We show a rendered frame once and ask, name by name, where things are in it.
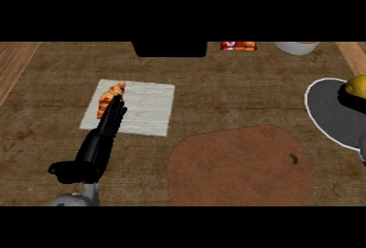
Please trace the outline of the red orange packet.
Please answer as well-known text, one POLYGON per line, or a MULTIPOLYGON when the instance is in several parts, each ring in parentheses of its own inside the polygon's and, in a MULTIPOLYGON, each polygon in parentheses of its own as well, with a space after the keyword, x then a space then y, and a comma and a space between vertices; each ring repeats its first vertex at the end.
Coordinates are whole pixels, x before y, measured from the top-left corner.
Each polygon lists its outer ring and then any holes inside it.
POLYGON ((219 49, 252 51, 252 50, 256 50, 256 43, 255 42, 221 42, 219 49))

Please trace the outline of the orange croissant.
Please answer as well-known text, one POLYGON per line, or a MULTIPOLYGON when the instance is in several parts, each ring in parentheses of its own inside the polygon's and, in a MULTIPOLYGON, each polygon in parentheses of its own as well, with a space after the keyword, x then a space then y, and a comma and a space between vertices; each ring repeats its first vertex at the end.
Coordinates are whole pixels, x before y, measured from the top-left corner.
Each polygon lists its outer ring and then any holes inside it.
POLYGON ((101 94, 98 99, 98 109, 97 109, 97 118, 101 118, 107 105, 112 101, 113 96, 122 95, 125 90, 125 82, 117 82, 109 90, 101 94))

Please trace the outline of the black appliance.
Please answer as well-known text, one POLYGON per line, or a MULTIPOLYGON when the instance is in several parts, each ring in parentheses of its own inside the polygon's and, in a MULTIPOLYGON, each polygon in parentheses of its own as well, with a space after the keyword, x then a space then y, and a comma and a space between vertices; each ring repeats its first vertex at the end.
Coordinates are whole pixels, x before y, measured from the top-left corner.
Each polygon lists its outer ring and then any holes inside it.
POLYGON ((138 57, 205 57, 206 42, 132 42, 138 57))

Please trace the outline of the yellow lemon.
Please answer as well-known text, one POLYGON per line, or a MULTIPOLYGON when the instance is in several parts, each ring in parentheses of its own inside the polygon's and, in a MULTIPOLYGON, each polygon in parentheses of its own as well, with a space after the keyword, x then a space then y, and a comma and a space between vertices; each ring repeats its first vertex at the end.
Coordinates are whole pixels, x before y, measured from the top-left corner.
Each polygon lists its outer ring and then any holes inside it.
POLYGON ((345 83, 345 93, 366 99, 366 75, 352 77, 345 83))

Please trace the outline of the white cloth placemat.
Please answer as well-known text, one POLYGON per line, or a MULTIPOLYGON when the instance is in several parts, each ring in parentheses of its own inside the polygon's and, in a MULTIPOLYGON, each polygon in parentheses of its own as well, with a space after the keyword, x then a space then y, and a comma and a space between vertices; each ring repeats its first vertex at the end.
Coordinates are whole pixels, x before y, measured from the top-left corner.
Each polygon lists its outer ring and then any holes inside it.
MULTIPOLYGON (((116 84, 116 80, 101 79, 79 122, 81 130, 97 127, 97 107, 101 93, 116 84)), ((125 82, 122 94, 126 113, 117 131, 126 134, 165 137, 172 108, 174 85, 153 82, 125 82)))

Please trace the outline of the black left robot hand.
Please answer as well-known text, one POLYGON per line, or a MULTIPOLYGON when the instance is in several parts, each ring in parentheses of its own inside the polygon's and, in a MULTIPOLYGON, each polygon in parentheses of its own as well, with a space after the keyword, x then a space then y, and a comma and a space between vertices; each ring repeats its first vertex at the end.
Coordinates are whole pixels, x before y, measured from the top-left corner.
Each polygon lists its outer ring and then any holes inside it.
POLYGON ((116 95, 104 110, 97 128, 85 136, 75 159, 57 162, 48 168, 60 183, 92 184, 98 181, 107 167, 114 134, 125 112, 123 101, 116 95))

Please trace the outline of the dark grey pan white rim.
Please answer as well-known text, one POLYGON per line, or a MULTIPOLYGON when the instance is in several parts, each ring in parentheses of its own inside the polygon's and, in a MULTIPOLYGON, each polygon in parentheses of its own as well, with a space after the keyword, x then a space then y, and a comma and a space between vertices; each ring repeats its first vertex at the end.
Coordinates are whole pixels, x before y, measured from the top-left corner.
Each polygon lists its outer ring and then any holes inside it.
POLYGON ((345 107, 337 91, 345 81, 333 77, 317 79, 305 89, 303 106, 314 126, 343 148, 359 151, 358 139, 366 135, 366 114, 345 107))

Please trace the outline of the white cup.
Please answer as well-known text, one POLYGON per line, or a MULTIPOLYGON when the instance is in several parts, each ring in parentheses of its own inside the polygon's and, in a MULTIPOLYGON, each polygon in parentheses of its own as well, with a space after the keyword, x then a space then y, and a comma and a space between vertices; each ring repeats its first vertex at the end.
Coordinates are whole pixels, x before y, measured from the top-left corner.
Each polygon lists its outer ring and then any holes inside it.
POLYGON ((274 46, 292 55, 305 55, 317 47, 318 42, 275 42, 274 46))

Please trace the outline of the brown round cutting board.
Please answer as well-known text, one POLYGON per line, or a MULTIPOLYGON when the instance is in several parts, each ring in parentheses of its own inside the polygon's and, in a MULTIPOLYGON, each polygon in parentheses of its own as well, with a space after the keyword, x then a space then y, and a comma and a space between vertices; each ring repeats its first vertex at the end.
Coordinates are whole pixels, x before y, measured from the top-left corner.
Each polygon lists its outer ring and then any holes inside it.
POLYGON ((311 166, 296 139, 259 125, 191 135, 168 158, 166 187, 175 205, 300 205, 311 166))

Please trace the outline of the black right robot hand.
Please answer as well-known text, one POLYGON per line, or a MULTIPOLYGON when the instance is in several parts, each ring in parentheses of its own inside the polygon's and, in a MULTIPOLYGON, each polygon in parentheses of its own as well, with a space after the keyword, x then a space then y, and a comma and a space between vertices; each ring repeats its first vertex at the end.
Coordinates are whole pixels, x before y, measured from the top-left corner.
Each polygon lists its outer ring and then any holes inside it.
POLYGON ((337 91, 337 101, 342 106, 366 114, 366 99, 348 94, 345 85, 340 86, 337 91))

